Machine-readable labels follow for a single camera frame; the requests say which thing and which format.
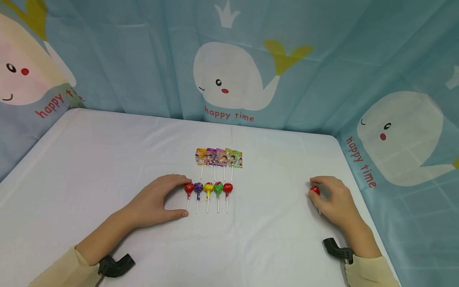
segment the whale eye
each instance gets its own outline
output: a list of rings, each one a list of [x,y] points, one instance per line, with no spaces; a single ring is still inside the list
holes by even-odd
[[[11,65],[11,64],[6,64],[6,68],[7,68],[10,72],[16,73],[16,68],[15,68],[13,65]]]

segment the red lollipop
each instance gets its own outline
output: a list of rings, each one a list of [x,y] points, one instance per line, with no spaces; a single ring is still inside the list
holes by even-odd
[[[320,195],[320,189],[317,186],[311,186],[311,190]]]
[[[195,189],[195,185],[194,184],[192,184],[192,183],[185,184],[185,191],[186,191],[186,194],[188,196],[188,203],[186,204],[186,210],[188,210],[188,206],[190,205],[190,195],[191,195],[191,193],[193,192],[194,189]]]
[[[233,191],[233,185],[231,183],[225,183],[223,185],[223,191],[226,193],[226,196],[225,196],[226,213],[228,213],[228,196],[230,195],[230,192]]]

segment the yellow lollipop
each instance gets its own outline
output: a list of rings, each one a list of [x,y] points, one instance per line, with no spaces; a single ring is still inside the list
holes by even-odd
[[[210,193],[213,192],[213,183],[208,182],[204,185],[204,192],[207,193],[206,201],[207,201],[207,213],[209,213],[209,200],[210,200]]]

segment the person's left hand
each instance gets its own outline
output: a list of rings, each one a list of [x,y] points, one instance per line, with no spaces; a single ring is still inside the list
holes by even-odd
[[[188,216],[184,209],[165,210],[164,197],[176,186],[190,183],[184,175],[168,174],[145,186],[134,199],[120,210],[132,228],[147,227]]]

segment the hand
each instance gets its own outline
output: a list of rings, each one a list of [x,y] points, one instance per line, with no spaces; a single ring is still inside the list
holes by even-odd
[[[145,186],[134,199],[119,212],[129,220],[132,228],[147,227],[188,216],[184,209],[165,210],[164,197],[176,186],[190,183],[184,175],[168,174]]]
[[[315,206],[334,224],[344,231],[364,224],[349,188],[341,180],[333,176],[317,176],[310,181],[323,184],[330,191],[331,197],[328,201],[324,201],[313,191],[309,191],[308,194]]]

